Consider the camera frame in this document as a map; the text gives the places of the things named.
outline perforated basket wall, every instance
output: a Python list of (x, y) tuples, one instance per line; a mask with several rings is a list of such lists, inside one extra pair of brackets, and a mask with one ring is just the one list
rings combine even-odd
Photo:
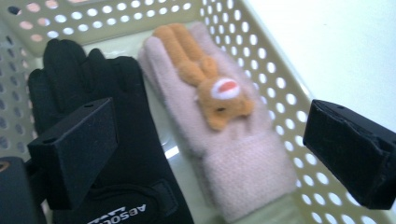
[[(2, 0), (0, 10), (0, 157), (29, 159), (26, 145), (35, 132), (26, 78), (33, 69), (41, 67), (40, 57), (48, 40), (68, 38), (86, 49), (99, 46), (106, 55), (114, 56), (114, 50), (119, 49), (118, 54), (135, 56), (141, 40), (150, 34), (146, 31), (170, 22), (204, 21), (216, 43), (246, 69), (246, 75), (255, 83), (299, 177), (298, 189), (292, 195), (294, 203), (282, 204), (281, 209), (271, 212), (264, 208), (259, 213), (271, 218), (276, 215), (269, 213), (281, 214), (287, 210), (284, 206), (294, 206), (304, 221), (290, 216), (281, 222), (272, 218), (245, 219), (240, 223), (391, 223), (391, 213), (359, 206), (303, 146), (311, 97), (275, 40), (243, 1)], [(122, 48), (128, 38), (140, 42), (129, 42), (133, 44), (125, 51)], [(166, 132), (168, 129), (160, 127), (160, 134)], [(177, 166), (172, 167), (177, 175)], [(186, 198), (197, 223), (221, 220), (198, 218), (190, 200), (193, 197)]]

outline basket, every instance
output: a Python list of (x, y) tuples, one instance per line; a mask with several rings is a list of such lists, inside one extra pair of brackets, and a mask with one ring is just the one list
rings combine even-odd
[[(171, 22), (203, 21), (215, 42), (246, 70), (267, 104), (274, 128), (298, 174), (297, 190), (237, 223), (392, 223), (391, 212), (361, 207), (303, 145), (310, 106), (298, 79), (254, 10), (237, 0), (3, 0), (0, 2), (0, 157), (29, 159), (36, 137), (26, 79), (42, 67), (51, 38), (77, 41), (107, 58), (136, 57), (151, 30)], [(165, 154), (196, 223), (223, 223), (200, 191), (183, 143), (163, 106), (148, 88), (149, 104)], [(50, 216), (48, 207), (43, 205)]]

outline glove finger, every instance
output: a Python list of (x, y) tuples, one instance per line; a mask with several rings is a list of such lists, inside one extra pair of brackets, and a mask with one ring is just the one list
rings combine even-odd
[(78, 61), (82, 58), (81, 53), (78, 44), (65, 44), (57, 39), (49, 41), (44, 52), (44, 67), (56, 105), (66, 114), (90, 101), (82, 85), (83, 72)]
[(93, 73), (96, 99), (114, 97), (122, 92), (110, 63), (99, 49), (91, 50), (88, 54), (88, 60)]
[(28, 87), (35, 117), (35, 130), (38, 134), (42, 134), (64, 115), (58, 111), (46, 71), (40, 69), (33, 71), (28, 79)]

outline glove cuff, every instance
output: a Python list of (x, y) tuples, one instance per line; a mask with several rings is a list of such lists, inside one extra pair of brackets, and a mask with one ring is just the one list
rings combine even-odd
[(203, 157), (209, 193), (228, 222), (295, 189), (296, 175), (278, 137), (261, 133), (216, 146)]

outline bear face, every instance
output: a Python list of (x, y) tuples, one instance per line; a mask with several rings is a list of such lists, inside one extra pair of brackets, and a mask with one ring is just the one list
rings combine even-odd
[(254, 107), (239, 84), (228, 77), (214, 77), (197, 88), (198, 102), (209, 126), (222, 130), (230, 119), (249, 115)]

